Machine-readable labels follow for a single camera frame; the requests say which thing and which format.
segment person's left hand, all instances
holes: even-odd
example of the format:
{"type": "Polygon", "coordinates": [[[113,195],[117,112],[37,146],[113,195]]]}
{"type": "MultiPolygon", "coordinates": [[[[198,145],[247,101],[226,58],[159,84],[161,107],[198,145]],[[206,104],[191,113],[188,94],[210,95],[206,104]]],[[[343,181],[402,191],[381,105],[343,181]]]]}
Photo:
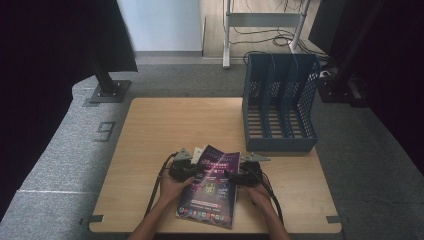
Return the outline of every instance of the person's left hand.
{"type": "Polygon", "coordinates": [[[160,197],[159,199],[165,200],[167,202],[172,202],[177,199],[183,188],[192,184],[194,177],[187,179],[185,182],[175,181],[171,176],[169,176],[169,167],[171,163],[168,164],[167,169],[162,174],[160,181],[160,197]]]}

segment purple booklet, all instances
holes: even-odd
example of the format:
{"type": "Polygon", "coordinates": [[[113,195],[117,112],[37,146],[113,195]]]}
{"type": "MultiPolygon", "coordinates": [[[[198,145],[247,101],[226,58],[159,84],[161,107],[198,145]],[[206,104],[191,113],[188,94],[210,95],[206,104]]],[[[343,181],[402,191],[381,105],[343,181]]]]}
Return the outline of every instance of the purple booklet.
{"type": "Polygon", "coordinates": [[[237,186],[229,182],[224,170],[238,173],[240,153],[223,153],[208,145],[197,165],[204,167],[194,182],[184,188],[177,207],[177,216],[232,228],[237,186]]]}

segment white wall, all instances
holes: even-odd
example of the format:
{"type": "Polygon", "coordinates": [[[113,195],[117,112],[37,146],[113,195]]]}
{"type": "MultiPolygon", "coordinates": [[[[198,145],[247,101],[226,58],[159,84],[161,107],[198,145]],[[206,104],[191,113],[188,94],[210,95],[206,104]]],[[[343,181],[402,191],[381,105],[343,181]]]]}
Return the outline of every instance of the white wall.
{"type": "Polygon", "coordinates": [[[201,51],[199,0],[118,0],[134,51],[201,51]]]}

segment wooden table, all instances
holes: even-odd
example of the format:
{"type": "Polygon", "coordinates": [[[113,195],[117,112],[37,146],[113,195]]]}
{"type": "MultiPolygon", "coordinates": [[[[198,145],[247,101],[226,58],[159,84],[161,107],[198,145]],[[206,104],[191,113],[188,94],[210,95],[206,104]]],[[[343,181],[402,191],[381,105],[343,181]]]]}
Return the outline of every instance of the wooden table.
{"type": "MultiPolygon", "coordinates": [[[[91,222],[93,232],[132,232],[144,212],[166,158],[182,147],[210,144],[224,152],[246,152],[241,98],[134,99],[110,164],[91,222]]],[[[290,233],[338,233],[337,216],[315,148],[309,153],[265,153],[261,163],[282,207],[290,233]]],[[[266,233],[260,213],[238,190],[232,230],[178,219],[175,206],[165,214],[159,233],[266,233]]]]}

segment gray carpet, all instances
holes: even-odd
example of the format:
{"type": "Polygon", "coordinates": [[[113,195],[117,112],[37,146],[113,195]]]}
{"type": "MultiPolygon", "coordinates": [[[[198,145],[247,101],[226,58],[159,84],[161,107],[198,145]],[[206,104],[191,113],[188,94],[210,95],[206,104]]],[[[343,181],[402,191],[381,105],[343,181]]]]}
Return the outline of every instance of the gray carpet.
{"type": "MultiPolygon", "coordinates": [[[[97,85],[86,79],[48,148],[16,193],[0,224],[0,239],[125,239],[88,230],[114,148],[135,97],[240,97],[246,67],[139,65],[112,73],[132,85],[120,104],[84,107],[97,85]],[[111,129],[111,133],[101,130],[111,129]]],[[[424,178],[370,109],[323,104],[312,121],[317,152],[337,211],[339,234],[293,239],[424,239],[424,178]]]]}

